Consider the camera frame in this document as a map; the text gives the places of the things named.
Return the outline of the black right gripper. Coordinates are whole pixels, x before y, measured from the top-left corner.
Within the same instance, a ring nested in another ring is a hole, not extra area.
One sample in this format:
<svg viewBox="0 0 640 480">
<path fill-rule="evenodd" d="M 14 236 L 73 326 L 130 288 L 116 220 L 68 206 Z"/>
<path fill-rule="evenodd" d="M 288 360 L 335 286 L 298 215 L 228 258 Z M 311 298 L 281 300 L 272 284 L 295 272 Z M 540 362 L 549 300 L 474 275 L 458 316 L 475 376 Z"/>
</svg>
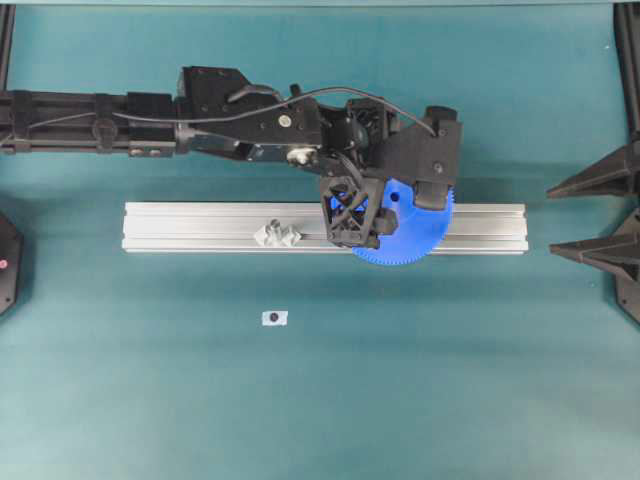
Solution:
<svg viewBox="0 0 640 480">
<path fill-rule="evenodd" d="M 319 104 L 322 146 L 317 152 L 319 175 L 398 175 L 388 153 L 389 137 L 398 132 L 399 119 L 381 103 L 352 99 L 344 107 Z M 446 106 L 425 109 L 430 122 L 457 121 L 458 112 Z M 416 181 L 413 205 L 420 209 L 445 209 L 454 183 Z"/>
</svg>

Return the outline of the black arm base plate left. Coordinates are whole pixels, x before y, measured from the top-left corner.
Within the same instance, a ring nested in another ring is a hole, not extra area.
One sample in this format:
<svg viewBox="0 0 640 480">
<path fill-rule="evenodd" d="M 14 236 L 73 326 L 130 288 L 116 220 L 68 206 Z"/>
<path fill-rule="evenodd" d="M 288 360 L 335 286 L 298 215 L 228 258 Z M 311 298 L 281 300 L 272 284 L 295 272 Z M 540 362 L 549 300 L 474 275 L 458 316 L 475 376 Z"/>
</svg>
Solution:
<svg viewBox="0 0 640 480">
<path fill-rule="evenodd" d="M 16 302 L 24 236 L 4 215 L 1 215 L 1 314 Z"/>
</svg>

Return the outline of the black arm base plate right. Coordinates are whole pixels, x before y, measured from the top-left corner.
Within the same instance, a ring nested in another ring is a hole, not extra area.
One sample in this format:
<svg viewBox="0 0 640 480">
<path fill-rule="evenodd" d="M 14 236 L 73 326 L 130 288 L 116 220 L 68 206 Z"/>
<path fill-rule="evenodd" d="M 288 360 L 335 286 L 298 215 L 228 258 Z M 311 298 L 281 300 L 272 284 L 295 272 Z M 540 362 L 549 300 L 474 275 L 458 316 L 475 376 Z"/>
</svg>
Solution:
<svg viewBox="0 0 640 480">
<path fill-rule="evenodd" d="M 640 284 L 621 276 L 615 277 L 616 300 L 620 308 L 634 320 L 640 323 Z"/>
</svg>

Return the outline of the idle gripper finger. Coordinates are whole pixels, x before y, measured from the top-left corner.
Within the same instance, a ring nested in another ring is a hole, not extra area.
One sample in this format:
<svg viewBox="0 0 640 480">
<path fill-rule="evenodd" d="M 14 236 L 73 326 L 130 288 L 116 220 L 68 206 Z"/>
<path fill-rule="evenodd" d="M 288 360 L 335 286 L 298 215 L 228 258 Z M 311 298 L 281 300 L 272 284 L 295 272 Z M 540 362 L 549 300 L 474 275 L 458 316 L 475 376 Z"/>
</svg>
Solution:
<svg viewBox="0 0 640 480">
<path fill-rule="evenodd" d="M 553 255 L 639 282 L 639 220 L 628 219 L 614 235 L 552 244 Z"/>
<path fill-rule="evenodd" d="M 620 147 L 546 192 L 548 198 L 639 194 L 639 143 Z"/>
</svg>

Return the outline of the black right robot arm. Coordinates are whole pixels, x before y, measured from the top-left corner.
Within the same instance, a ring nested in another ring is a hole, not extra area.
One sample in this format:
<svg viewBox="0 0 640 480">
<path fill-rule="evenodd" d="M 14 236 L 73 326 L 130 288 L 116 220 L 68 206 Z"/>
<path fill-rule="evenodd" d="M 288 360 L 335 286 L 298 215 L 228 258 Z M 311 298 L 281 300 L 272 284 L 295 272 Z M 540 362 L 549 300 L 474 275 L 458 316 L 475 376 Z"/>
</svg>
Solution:
<svg viewBox="0 0 640 480">
<path fill-rule="evenodd" d="M 521 255 L 521 204 L 459 204 L 462 125 L 347 90 L 288 97 L 235 69 L 187 67 L 176 95 L 3 91 L 1 149 L 170 158 L 192 152 L 314 175 L 315 203 L 129 202 L 129 253 L 347 254 L 383 266 L 427 255 Z"/>
</svg>

